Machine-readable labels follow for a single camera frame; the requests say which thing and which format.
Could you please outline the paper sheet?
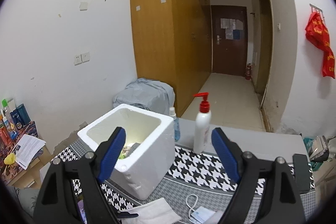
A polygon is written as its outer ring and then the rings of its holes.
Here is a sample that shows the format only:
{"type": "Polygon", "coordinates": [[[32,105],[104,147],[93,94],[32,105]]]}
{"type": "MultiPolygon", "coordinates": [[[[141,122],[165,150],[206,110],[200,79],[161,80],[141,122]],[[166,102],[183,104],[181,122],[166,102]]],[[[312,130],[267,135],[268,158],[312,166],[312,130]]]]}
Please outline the paper sheet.
{"type": "Polygon", "coordinates": [[[45,146],[46,142],[31,135],[23,135],[13,149],[15,162],[26,170],[33,157],[45,146]]]}

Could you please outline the grey sock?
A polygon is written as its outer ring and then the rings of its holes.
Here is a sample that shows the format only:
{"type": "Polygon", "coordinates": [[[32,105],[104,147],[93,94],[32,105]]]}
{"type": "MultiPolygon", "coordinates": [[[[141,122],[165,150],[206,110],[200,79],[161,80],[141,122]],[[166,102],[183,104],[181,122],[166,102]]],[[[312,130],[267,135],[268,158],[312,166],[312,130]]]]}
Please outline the grey sock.
{"type": "Polygon", "coordinates": [[[126,145],[125,147],[123,147],[123,155],[125,157],[130,156],[138,147],[139,147],[140,143],[130,143],[129,145],[126,145]]]}

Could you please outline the grey covered bundle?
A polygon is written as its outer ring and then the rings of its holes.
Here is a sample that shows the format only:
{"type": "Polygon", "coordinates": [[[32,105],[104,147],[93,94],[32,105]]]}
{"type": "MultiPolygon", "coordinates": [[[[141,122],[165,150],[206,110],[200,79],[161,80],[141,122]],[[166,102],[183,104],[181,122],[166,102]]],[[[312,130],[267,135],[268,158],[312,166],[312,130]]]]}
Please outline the grey covered bundle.
{"type": "Polygon", "coordinates": [[[112,100],[113,108],[121,104],[135,106],[155,113],[169,115],[174,106],[175,92],[167,83],[140,78],[129,83],[112,100]]]}

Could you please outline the wall coat hook rack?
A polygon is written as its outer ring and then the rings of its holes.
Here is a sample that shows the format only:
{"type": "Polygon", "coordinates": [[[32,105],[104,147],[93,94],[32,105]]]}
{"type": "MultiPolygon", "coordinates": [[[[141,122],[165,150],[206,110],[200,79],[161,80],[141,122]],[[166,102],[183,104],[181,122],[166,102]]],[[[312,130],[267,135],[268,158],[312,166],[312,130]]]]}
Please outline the wall coat hook rack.
{"type": "Polygon", "coordinates": [[[320,9],[319,7],[317,7],[317,6],[315,6],[315,5],[311,4],[311,3],[309,4],[309,6],[311,7],[311,12],[317,12],[320,15],[321,19],[324,19],[324,15],[323,15],[323,10],[322,9],[320,9]]]}

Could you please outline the black smartphone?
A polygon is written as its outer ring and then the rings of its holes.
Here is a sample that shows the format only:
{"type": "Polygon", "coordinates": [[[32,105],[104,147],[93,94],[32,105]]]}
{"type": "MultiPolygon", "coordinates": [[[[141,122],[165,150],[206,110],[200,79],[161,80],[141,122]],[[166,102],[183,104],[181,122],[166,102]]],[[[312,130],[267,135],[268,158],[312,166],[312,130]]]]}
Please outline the black smartphone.
{"type": "Polygon", "coordinates": [[[310,172],[307,157],[303,154],[293,155],[294,176],[300,194],[310,191],[310,172]]]}

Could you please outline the small clear spray bottle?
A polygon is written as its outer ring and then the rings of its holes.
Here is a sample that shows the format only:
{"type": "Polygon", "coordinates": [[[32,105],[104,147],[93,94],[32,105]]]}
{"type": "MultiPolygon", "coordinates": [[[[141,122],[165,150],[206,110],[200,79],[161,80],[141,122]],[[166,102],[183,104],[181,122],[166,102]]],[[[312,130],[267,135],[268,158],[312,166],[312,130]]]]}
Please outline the small clear spray bottle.
{"type": "Polygon", "coordinates": [[[174,139],[175,141],[179,141],[180,137],[181,137],[181,131],[180,131],[180,127],[179,127],[179,119],[176,115],[175,112],[175,107],[171,107],[169,110],[169,116],[171,116],[171,118],[173,118],[174,120],[174,139]]]}

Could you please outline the blue face mask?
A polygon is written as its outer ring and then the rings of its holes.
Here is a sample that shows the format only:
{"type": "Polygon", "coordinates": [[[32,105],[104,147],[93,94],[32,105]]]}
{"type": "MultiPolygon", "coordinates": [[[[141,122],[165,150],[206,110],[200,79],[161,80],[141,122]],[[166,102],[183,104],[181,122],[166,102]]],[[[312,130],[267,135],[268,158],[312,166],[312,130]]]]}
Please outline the blue face mask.
{"type": "Polygon", "coordinates": [[[193,224],[216,224],[223,216],[222,211],[213,211],[204,206],[197,207],[198,196],[189,194],[186,197],[186,205],[189,208],[188,219],[193,224]]]}

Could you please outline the cluttered side shelf items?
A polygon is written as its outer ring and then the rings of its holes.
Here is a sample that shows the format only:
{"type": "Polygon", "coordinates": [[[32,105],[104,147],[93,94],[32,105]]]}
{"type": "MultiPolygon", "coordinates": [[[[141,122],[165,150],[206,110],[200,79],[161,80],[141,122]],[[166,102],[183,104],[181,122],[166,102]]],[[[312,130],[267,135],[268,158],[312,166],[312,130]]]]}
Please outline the cluttered side shelf items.
{"type": "Polygon", "coordinates": [[[14,100],[2,100],[1,108],[1,179],[5,184],[14,184],[25,173],[26,169],[16,160],[6,164],[5,159],[11,153],[16,154],[17,143],[24,135],[38,138],[37,127],[26,112],[23,104],[17,106],[14,100]]]}

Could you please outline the red fire extinguisher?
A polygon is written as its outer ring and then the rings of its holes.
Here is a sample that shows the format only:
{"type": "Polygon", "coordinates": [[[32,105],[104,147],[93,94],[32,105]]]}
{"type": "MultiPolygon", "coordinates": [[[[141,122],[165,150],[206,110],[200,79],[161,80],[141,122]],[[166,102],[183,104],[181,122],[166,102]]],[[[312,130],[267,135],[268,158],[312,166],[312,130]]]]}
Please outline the red fire extinguisher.
{"type": "Polygon", "coordinates": [[[251,74],[252,74],[252,64],[249,63],[246,66],[245,79],[246,80],[250,80],[251,79],[251,74]]]}

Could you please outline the wall socket pair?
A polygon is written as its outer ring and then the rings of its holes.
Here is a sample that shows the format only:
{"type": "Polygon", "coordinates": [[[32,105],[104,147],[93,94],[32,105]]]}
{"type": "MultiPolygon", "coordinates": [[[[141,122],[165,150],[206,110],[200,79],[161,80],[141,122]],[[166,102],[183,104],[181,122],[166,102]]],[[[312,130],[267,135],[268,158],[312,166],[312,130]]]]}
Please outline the wall socket pair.
{"type": "Polygon", "coordinates": [[[74,65],[80,65],[82,63],[86,63],[88,61],[90,61],[90,53],[86,52],[86,53],[82,53],[80,55],[75,55],[74,60],[73,60],[73,64],[74,65]]]}

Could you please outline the houndstooth table cloth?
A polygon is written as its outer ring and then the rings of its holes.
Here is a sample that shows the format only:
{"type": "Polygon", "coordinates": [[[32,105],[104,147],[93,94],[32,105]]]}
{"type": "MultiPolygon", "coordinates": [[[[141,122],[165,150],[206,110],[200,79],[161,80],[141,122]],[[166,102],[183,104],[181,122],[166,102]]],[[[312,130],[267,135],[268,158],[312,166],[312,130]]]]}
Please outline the houndstooth table cloth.
{"type": "MultiPolygon", "coordinates": [[[[77,160],[89,151],[84,146],[84,143],[77,139],[56,157],[62,161],[77,160]]],[[[309,218],[316,208],[313,173],[311,170],[309,172],[310,191],[301,195],[306,218],[309,218]]],[[[255,221],[264,182],[264,179],[259,179],[257,182],[255,196],[244,223],[255,221]]],[[[181,145],[175,145],[175,161],[155,190],[144,201],[133,197],[111,179],[106,180],[101,186],[107,201],[120,210],[131,209],[163,197],[173,211],[182,218],[179,223],[190,223],[189,209],[186,205],[186,197],[189,194],[198,196],[198,206],[204,206],[213,211],[224,211],[236,187],[237,185],[228,178],[217,155],[213,153],[195,155],[190,149],[181,145]]]]}

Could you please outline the floral tissue pack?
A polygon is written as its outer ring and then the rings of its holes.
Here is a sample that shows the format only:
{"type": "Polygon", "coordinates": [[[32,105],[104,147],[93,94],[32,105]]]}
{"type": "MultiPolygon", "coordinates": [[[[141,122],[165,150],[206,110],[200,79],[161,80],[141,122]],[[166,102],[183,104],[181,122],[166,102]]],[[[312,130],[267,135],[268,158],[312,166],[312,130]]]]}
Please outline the floral tissue pack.
{"type": "Polygon", "coordinates": [[[119,159],[125,159],[127,158],[128,151],[122,151],[119,155],[119,159]]]}

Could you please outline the red hanging bag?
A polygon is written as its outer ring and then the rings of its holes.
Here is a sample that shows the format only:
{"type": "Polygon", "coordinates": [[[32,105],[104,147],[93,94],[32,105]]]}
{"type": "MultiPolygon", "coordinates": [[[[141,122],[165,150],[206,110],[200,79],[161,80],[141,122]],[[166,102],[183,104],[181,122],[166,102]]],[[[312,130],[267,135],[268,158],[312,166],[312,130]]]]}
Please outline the red hanging bag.
{"type": "Polygon", "coordinates": [[[306,39],[323,52],[322,76],[335,79],[335,56],[330,46],[330,35],[319,12],[312,12],[305,27],[306,39]]]}

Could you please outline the dark brown entrance door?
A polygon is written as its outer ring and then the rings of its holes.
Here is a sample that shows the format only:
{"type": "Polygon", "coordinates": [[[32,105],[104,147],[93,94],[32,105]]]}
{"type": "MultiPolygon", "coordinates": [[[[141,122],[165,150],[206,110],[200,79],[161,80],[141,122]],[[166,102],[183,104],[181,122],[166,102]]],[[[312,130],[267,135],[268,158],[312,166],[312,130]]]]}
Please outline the dark brown entrance door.
{"type": "Polygon", "coordinates": [[[247,8],[211,6],[213,72],[244,76],[248,53],[247,8]]]}

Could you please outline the wooden wardrobe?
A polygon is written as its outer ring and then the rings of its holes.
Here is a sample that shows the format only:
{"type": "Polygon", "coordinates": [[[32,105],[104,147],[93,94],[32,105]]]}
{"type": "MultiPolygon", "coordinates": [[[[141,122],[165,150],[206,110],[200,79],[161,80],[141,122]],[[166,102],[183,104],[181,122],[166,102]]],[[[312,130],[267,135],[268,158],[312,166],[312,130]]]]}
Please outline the wooden wardrobe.
{"type": "Polygon", "coordinates": [[[138,77],[173,87],[181,117],[211,74],[210,0],[130,0],[138,77]]]}

